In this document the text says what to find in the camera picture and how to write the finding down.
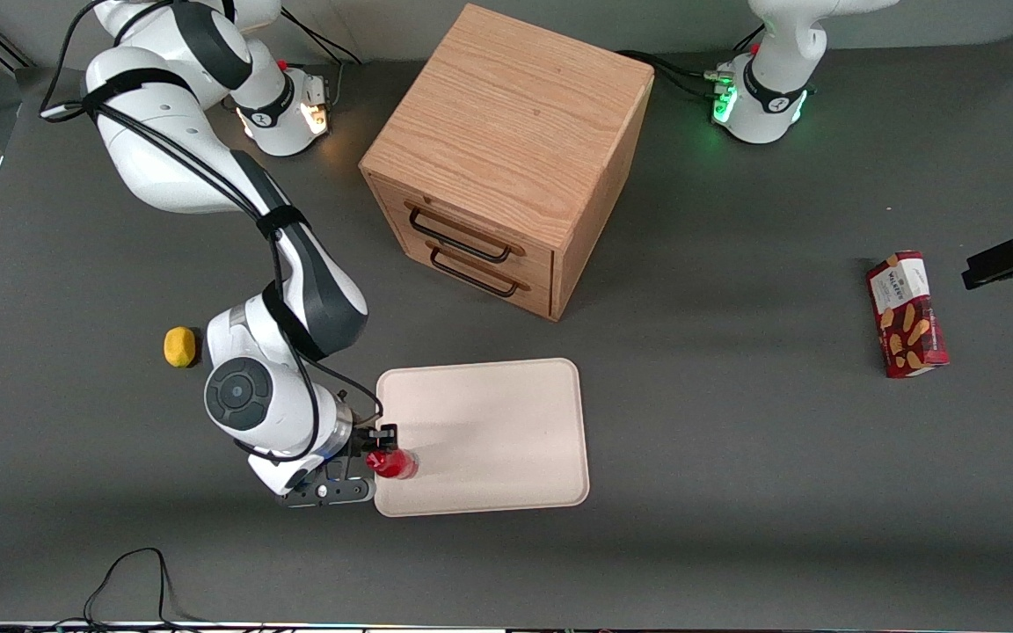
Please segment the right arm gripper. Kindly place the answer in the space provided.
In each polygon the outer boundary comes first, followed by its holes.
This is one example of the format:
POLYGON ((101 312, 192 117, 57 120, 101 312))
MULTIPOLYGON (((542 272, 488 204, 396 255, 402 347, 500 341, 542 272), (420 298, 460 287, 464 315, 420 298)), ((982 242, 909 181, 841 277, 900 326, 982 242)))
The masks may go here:
POLYGON ((398 445, 398 429, 395 424, 385 424, 375 427, 358 426, 350 432, 346 445, 346 463, 343 465, 343 478, 349 480, 355 469, 365 461, 365 458, 376 449, 376 445, 398 445))

